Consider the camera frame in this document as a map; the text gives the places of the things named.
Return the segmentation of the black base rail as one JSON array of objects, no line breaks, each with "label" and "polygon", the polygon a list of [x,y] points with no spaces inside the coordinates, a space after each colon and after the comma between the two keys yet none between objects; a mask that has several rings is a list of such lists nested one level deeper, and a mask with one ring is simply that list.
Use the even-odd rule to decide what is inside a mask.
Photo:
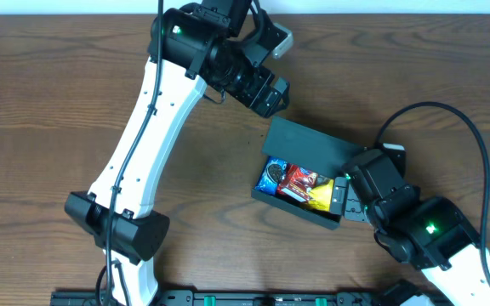
[{"label": "black base rail", "polygon": [[159,286],[155,281],[149,283],[127,283],[114,281],[113,292],[108,299],[97,284],[91,292],[57,290],[51,293],[51,305],[192,305],[192,306],[277,306],[277,305],[310,305],[310,306],[379,306],[379,305],[450,305],[448,297],[433,291],[421,291],[407,280],[381,292],[355,290],[338,292],[198,292],[191,287]]}]

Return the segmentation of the dark green box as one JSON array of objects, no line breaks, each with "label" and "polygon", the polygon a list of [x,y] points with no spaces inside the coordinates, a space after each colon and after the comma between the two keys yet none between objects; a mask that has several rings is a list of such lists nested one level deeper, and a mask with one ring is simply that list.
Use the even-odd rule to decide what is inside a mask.
[{"label": "dark green box", "polygon": [[[279,116],[273,118],[262,147],[262,153],[267,156],[304,166],[331,179],[343,177],[341,167],[344,163],[364,150],[358,144],[337,139]],[[282,196],[267,195],[257,190],[251,191],[251,197],[329,230],[336,230],[344,218],[343,214],[300,208],[295,200],[285,200]]]}]

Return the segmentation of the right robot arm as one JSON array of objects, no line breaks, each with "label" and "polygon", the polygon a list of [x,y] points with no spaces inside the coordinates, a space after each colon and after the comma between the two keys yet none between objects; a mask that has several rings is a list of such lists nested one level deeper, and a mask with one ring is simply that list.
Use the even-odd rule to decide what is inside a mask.
[{"label": "right robot arm", "polygon": [[374,239],[397,262],[409,264],[452,305],[490,305],[490,253],[479,232],[450,200],[420,200],[401,176],[373,181],[337,177],[333,202],[355,202]]}]

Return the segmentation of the red Hello Panda snack pack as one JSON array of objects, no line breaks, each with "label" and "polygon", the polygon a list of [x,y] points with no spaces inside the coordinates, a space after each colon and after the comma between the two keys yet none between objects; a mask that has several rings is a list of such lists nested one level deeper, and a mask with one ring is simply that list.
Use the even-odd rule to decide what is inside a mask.
[{"label": "red Hello Panda snack pack", "polygon": [[317,178],[317,173],[291,164],[276,192],[299,202],[308,202],[309,191],[315,187]]}]

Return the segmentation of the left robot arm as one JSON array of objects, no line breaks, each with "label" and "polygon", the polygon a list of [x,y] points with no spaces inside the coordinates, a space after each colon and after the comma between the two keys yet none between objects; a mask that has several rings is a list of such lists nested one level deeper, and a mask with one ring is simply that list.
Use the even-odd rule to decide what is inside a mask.
[{"label": "left robot arm", "polygon": [[264,67],[293,33],[256,1],[204,1],[161,8],[140,95],[117,147],[88,190],[71,192],[66,214],[105,254],[97,305],[148,305],[157,295],[154,257],[169,220],[154,209],[159,179],[186,118],[212,88],[267,118],[289,104],[289,83]]}]

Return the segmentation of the yellow nut snack bag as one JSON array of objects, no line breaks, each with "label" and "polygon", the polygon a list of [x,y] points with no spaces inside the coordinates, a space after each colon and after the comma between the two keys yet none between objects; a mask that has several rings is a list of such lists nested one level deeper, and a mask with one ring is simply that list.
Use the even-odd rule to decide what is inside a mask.
[{"label": "yellow nut snack bag", "polygon": [[319,185],[307,188],[307,201],[305,205],[309,209],[329,212],[332,203],[334,180],[324,179]]}]

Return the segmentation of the blue Oreo cookie pack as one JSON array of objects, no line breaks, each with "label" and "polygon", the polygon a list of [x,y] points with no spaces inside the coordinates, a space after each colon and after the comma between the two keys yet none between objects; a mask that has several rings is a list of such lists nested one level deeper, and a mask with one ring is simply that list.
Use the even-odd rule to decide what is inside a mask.
[{"label": "blue Oreo cookie pack", "polygon": [[259,180],[254,186],[254,190],[274,196],[279,184],[286,176],[287,168],[287,161],[274,156],[269,156],[263,171],[259,176]]}]

